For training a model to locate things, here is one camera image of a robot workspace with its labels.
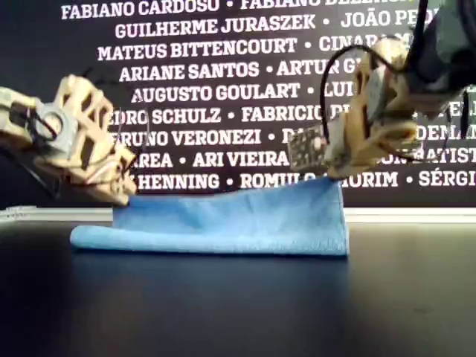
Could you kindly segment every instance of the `table surface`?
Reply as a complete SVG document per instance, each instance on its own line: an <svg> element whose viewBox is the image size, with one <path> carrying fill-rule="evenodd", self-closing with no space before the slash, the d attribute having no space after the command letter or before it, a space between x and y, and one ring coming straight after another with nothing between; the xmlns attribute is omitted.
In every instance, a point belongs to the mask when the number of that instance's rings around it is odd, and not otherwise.
<svg viewBox="0 0 476 357"><path fill-rule="evenodd" d="M476 225L351 225L348 260L72 251L0 227L0 356L476 356Z"/></svg>

